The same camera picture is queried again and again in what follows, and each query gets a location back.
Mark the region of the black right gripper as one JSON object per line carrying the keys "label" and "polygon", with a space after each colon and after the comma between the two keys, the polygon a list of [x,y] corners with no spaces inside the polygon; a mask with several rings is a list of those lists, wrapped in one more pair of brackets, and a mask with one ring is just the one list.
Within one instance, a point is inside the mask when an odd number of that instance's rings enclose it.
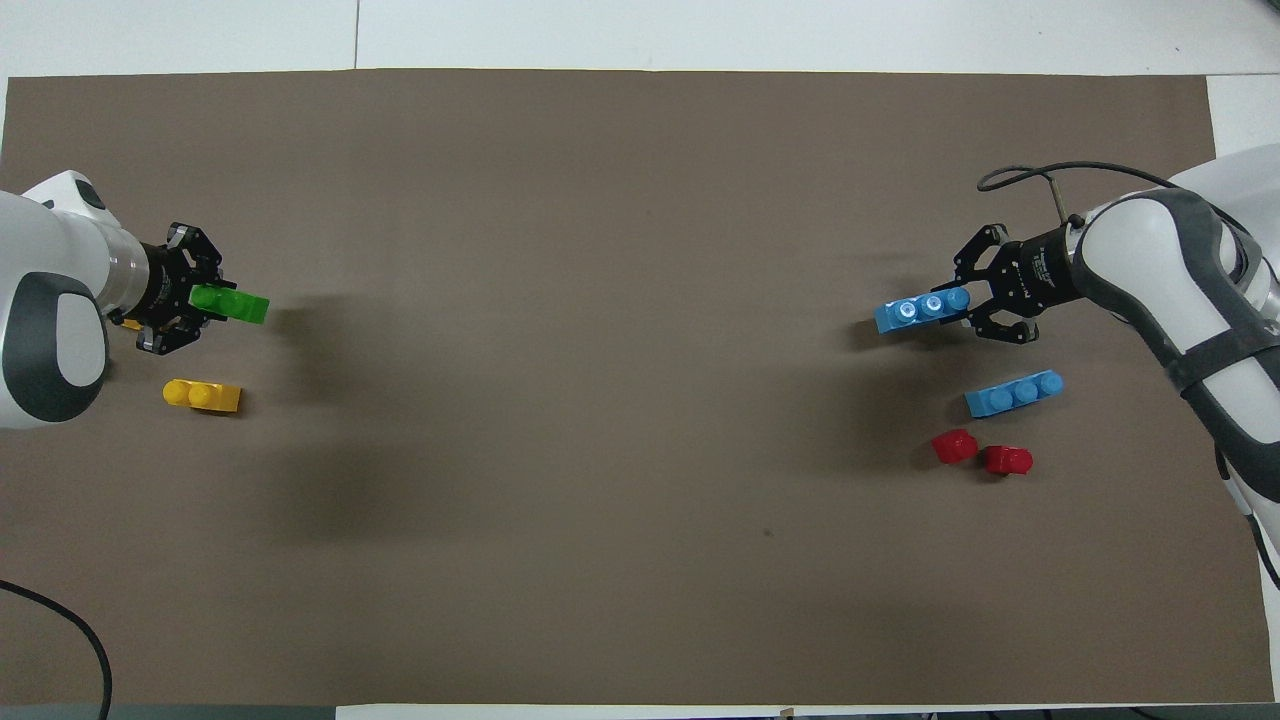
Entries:
{"label": "black right gripper", "polygon": [[[987,283],[995,304],[970,309],[963,323],[982,340],[1028,345],[1039,338],[1034,316],[1082,297],[1071,275],[1068,228],[1011,241],[1006,225],[983,225],[955,255],[955,286]],[[998,319],[1014,314],[1014,322]]]}

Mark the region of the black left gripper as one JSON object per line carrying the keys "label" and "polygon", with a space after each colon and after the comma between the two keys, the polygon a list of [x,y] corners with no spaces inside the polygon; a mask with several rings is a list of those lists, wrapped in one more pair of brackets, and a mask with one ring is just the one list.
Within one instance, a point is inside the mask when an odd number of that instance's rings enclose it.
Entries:
{"label": "black left gripper", "polygon": [[134,320],[142,325],[137,350],[164,356],[197,342],[210,324],[209,318],[182,316],[193,311],[193,286],[225,286],[223,256],[201,228],[182,222],[170,224],[168,247],[143,245],[142,250],[148,275],[134,306]]}

